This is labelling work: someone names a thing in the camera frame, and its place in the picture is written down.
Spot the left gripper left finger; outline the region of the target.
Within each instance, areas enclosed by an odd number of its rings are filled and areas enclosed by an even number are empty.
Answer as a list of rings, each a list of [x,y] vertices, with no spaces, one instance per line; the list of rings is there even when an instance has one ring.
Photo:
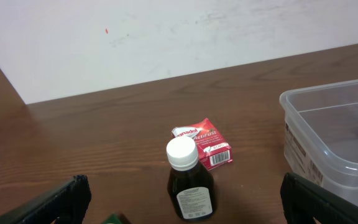
[[[0,224],[82,223],[91,201],[86,175],[71,180],[0,216]]]

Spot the green square box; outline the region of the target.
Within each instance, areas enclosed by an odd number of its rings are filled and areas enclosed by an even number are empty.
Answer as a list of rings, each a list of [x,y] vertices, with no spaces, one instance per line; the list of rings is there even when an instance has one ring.
[[[101,224],[131,224],[123,213],[113,213]]]

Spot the dark brown medicine bottle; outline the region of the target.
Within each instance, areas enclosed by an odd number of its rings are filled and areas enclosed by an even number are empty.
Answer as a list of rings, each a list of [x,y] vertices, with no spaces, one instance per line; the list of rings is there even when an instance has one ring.
[[[167,190],[178,217],[198,222],[213,216],[217,208],[214,179],[199,161],[195,141],[187,136],[173,138],[166,153],[171,165]]]

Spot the clear plastic container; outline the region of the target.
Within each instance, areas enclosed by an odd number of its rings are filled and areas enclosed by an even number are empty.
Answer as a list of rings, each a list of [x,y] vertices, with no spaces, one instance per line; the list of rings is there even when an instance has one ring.
[[[358,206],[358,80],[289,90],[279,102],[292,171]]]

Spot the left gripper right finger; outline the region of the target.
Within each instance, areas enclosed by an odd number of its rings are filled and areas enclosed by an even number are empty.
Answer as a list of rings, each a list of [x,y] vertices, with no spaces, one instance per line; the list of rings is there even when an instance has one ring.
[[[358,224],[358,206],[288,172],[280,196],[288,224]]]

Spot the red Panadol sachet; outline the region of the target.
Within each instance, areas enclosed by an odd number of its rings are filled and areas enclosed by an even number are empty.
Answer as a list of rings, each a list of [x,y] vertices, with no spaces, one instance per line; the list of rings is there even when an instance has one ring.
[[[208,118],[196,124],[175,127],[172,136],[192,138],[198,149],[199,160],[208,170],[233,160],[232,147]]]

